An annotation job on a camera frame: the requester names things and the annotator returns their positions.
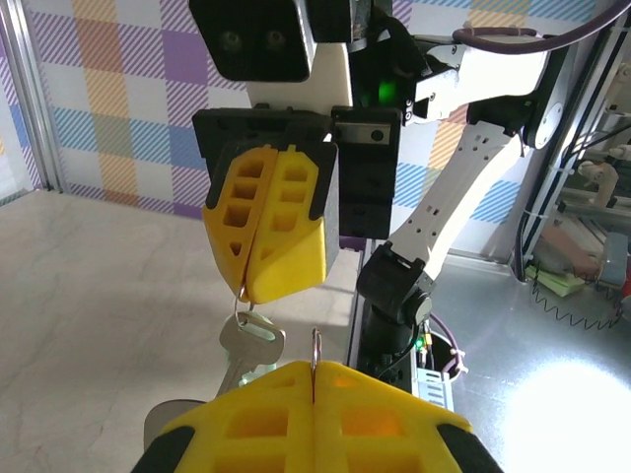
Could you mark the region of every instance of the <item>metal table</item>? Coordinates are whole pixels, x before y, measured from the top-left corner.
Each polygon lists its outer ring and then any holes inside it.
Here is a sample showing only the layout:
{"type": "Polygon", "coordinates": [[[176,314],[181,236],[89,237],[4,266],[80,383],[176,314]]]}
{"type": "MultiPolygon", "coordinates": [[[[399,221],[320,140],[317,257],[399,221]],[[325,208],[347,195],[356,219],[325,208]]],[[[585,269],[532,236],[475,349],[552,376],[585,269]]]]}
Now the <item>metal table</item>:
{"type": "MultiPolygon", "coordinates": [[[[507,472],[628,471],[631,322],[572,327],[531,289],[506,266],[448,258],[432,299],[470,369],[452,382],[455,411],[507,472]]],[[[592,288],[542,294],[574,321],[615,313],[592,288]]]]}

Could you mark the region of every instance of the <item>plaid wallpaper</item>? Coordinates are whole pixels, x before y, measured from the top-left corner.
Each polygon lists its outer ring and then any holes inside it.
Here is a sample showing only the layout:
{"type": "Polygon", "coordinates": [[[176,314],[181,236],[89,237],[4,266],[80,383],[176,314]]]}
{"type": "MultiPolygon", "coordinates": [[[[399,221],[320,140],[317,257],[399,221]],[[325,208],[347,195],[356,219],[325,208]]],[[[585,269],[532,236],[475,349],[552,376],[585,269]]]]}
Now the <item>plaid wallpaper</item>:
{"type": "Polygon", "coordinates": [[[33,149],[0,38],[0,205],[39,187],[33,149]]]}
{"type": "MultiPolygon", "coordinates": [[[[519,25],[558,34],[588,19],[596,0],[396,0],[414,33],[519,25]]],[[[202,107],[249,106],[245,85],[217,73],[186,0],[30,0],[49,87],[61,168],[70,191],[200,217],[208,190],[190,116],[202,107]]],[[[400,224],[449,160],[464,123],[404,130],[393,224],[400,224]]],[[[515,204],[526,160],[493,186],[460,238],[480,252],[515,204]]]]}

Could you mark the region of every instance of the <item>key ring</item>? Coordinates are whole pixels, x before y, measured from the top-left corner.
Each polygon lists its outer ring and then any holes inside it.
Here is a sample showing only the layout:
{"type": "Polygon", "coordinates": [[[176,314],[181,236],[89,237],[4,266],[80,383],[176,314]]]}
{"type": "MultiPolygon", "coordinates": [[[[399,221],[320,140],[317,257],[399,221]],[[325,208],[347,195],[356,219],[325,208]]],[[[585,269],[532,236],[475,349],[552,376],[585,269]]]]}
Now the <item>key ring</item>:
{"type": "Polygon", "coordinates": [[[316,374],[316,367],[322,358],[322,334],[318,328],[314,328],[312,331],[312,375],[316,374]]]}
{"type": "MultiPolygon", "coordinates": [[[[241,286],[241,288],[239,289],[239,292],[235,295],[235,320],[237,321],[237,325],[239,327],[245,327],[247,325],[247,322],[241,322],[239,320],[239,301],[243,298],[245,294],[245,284],[243,284],[241,286]]],[[[254,310],[254,303],[250,302],[249,303],[249,309],[250,312],[252,312],[254,310]]]]}

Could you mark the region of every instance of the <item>silver key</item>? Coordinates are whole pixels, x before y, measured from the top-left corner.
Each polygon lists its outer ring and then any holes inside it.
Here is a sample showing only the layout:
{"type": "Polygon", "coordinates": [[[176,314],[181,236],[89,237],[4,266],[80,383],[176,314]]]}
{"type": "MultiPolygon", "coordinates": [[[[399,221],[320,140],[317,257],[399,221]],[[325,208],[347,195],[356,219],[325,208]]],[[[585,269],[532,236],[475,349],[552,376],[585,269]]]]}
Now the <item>silver key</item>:
{"type": "Polygon", "coordinates": [[[239,312],[236,317],[226,320],[226,325],[219,335],[219,343],[230,354],[230,365],[217,396],[239,387],[243,375],[255,370],[259,365],[276,363],[285,348],[285,332],[248,312],[239,312]],[[256,327],[259,332],[261,329],[268,332],[273,335],[273,339],[266,340],[263,336],[246,331],[244,327],[248,325],[256,327]]]}

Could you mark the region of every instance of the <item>yellow 3d-printed part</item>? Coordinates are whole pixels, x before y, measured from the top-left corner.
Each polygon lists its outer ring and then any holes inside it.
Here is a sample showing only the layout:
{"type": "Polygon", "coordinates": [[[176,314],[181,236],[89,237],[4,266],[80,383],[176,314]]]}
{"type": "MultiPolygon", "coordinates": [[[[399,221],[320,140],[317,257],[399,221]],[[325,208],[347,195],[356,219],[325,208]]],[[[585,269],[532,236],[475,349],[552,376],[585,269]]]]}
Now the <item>yellow 3d-printed part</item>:
{"type": "MultiPolygon", "coordinates": [[[[310,364],[295,362],[170,422],[163,437],[194,429],[178,447],[173,471],[461,471],[438,427],[467,436],[462,417],[337,363],[318,364],[312,386],[310,364]]],[[[166,447],[154,451],[168,455],[166,447]]]]}
{"type": "Polygon", "coordinates": [[[316,286],[326,278],[324,217],[311,220],[318,169],[290,146],[280,152],[247,268],[257,304],[316,286]]]}
{"type": "Polygon", "coordinates": [[[217,267],[235,294],[245,287],[244,302],[321,284],[335,258],[337,149],[309,149],[254,148],[215,171],[202,215],[217,267]]]}
{"type": "Polygon", "coordinates": [[[217,205],[202,208],[206,233],[217,268],[235,294],[245,271],[278,151],[254,148],[235,158],[226,174],[217,205]]]}

